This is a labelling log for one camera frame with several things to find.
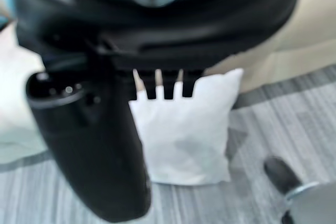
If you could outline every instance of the black cylinder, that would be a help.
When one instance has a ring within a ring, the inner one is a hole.
[[[39,76],[27,82],[28,102],[74,191],[104,220],[144,216],[151,202],[150,184],[122,86],[117,80]]]

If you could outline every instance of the gray carpet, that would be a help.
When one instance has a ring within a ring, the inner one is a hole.
[[[269,154],[306,181],[336,179],[336,67],[240,96],[230,114],[231,183],[153,185],[150,213],[137,224],[279,224],[282,197],[263,174]],[[48,153],[0,166],[1,224],[98,224]]]

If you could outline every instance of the black wheel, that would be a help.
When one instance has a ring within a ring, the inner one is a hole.
[[[294,171],[279,157],[267,158],[264,170],[272,184],[283,195],[302,185]]]

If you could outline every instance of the white fabric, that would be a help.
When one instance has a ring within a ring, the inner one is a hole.
[[[149,177],[174,185],[205,185],[230,181],[224,155],[228,115],[238,92],[242,69],[203,77],[196,82],[192,99],[182,97],[182,83],[175,84],[174,100],[147,100],[144,91],[130,102],[143,143]]]

